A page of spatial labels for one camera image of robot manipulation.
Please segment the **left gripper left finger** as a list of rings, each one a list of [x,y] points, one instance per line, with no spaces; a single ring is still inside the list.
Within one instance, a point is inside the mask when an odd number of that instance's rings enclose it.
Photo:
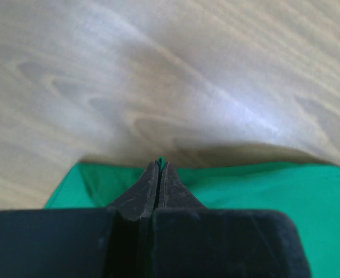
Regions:
[[[138,277],[159,176],[159,162],[149,163],[99,208],[0,210],[0,277]]]

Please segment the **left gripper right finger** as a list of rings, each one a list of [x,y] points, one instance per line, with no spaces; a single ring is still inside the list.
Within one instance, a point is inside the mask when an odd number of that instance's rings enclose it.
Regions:
[[[151,221],[152,277],[311,277],[296,226],[275,210],[207,209],[161,169]]]

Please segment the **green t shirt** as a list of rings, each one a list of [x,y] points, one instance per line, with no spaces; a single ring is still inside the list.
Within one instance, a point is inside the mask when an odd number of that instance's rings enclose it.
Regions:
[[[77,163],[47,209],[103,207],[143,174],[140,167]],[[180,181],[210,209],[273,209],[296,224],[313,277],[340,277],[340,167],[271,162],[177,169]]]

